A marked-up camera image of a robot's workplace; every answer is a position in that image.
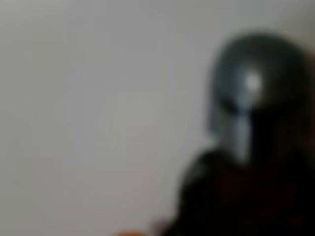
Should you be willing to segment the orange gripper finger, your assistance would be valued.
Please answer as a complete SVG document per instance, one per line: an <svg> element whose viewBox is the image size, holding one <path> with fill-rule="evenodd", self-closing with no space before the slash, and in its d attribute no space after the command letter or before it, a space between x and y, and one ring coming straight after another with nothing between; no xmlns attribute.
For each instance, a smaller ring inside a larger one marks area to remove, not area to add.
<svg viewBox="0 0 315 236"><path fill-rule="evenodd" d="M130 231L120 231L113 236L148 236L146 232L138 231L138 230L130 230Z"/></svg>

